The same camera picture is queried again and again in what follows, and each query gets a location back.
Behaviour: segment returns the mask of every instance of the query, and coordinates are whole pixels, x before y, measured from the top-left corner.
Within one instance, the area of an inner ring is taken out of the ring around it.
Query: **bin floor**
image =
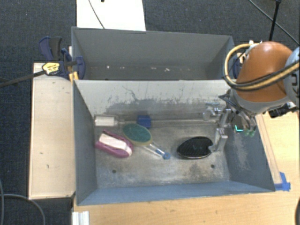
[[[187,139],[205,136],[214,141],[216,123],[203,123],[193,126],[175,126],[161,122],[152,126],[150,132],[159,147],[171,154],[169,160],[152,154],[142,147],[134,147],[132,156],[115,158],[96,150],[98,188],[122,188],[159,186],[170,184],[205,183],[229,180],[225,153],[214,152],[202,159],[182,159],[177,147]],[[99,136],[101,128],[95,128]]]

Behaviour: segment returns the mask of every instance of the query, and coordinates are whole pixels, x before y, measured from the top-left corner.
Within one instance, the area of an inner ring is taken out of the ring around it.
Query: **green light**
[[[243,131],[243,129],[238,129],[238,126],[234,126],[235,127],[235,130],[237,131],[237,132],[242,132]]]

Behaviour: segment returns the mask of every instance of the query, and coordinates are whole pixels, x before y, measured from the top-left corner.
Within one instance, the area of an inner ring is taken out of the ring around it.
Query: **gray carpet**
[[[275,0],[253,0],[273,16]],[[38,41],[63,37],[71,44],[76,23],[75,0],[0,0],[0,77],[14,79],[31,73],[42,60]],[[236,44],[268,40],[271,21],[247,0],[143,0],[147,30],[231,35]],[[282,0],[277,21],[299,41],[300,0]],[[297,47],[275,27],[273,40]],[[0,89],[0,179],[5,193],[27,194],[30,148],[31,82]],[[48,225],[67,225],[71,200],[38,202]],[[42,224],[38,210],[15,199],[6,200],[5,224]]]

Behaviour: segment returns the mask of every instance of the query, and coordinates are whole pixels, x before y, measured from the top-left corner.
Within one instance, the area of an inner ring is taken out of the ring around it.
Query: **wooden table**
[[[263,115],[277,166],[291,183],[290,192],[276,191],[160,202],[74,205],[90,211],[91,225],[292,225],[300,197],[299,117],[271,119]]]

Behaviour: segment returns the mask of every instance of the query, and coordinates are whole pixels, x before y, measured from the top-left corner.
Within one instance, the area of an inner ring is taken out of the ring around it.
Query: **blue tape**
[[[277,191],[287,191],[291,190],[291,183],[286,181],[285,174],[283,172],[279,172],[281,176],[282,183],[274,184],[275,189]]]

